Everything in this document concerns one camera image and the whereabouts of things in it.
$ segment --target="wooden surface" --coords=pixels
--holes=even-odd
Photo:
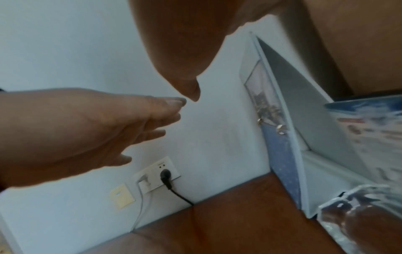
[[[85,254],[343,254],[296,209],[273,173],[153,222]]]

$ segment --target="light switch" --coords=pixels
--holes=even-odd
[[[119,210],[135,201],[125,184],[113,189],[110,192],[110,198]]]

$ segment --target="wall socket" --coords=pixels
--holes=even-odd
[[[140,172],[133,175],[133,180],[137,182],[142,176],[148,176],[148,183],[141,182],[139,187],[143,194],[148,193],[156,188],[164,185],[163,182],[160,180],[160,173],[162,170],[168,169],[172,173],[171,180],[174,180],[180,176],[179,172],[173,165],[173,162],[170,160],[168,156],[165,158],[155,162],[151,166],[148,166],[141,170]]]

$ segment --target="clear plastic packaging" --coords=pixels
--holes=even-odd
[[[402,192],[361,185],[319,207],[318,221],[348,254],[402,254]]]

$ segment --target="human hand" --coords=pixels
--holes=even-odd
[[[164,136],[157,128],[179,121],[185,104],[84,89],[0,93],[0,186],[125,165],[123,150]]]

